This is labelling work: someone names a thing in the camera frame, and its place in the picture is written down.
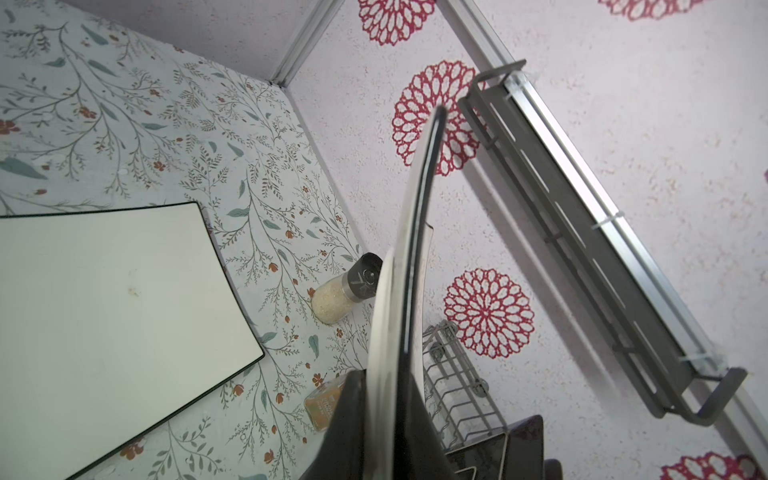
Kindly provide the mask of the white square plate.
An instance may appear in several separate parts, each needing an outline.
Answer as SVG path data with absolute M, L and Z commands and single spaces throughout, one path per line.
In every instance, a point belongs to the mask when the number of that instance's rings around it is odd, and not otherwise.
M 1 475 L 70 479 L 264 355 L 194 202 L 1 221 Z
M 413 359 L 421 355 L 419 283 L 426 216 L 446 125 L 447 109 L 439 105 L 417 142 L 396 241 L 386 254 L 376 294 L 366 375 L 365 479 L 406 479 L 415 472 L 414 420 L 424 407 L 413 368 Z

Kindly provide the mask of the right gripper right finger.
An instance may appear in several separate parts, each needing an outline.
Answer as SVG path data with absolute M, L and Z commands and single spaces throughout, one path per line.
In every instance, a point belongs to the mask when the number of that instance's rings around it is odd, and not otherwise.
M 395 427 L 396 479 L 458 479 L 434 431 L 418 386 L 411 383 L 398 404 Z

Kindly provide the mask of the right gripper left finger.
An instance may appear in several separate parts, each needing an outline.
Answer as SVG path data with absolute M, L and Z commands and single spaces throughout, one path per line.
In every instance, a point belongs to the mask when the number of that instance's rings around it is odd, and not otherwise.
M 347 374 L 319 451 L 301 479 L 362 479 L 366 371 Z

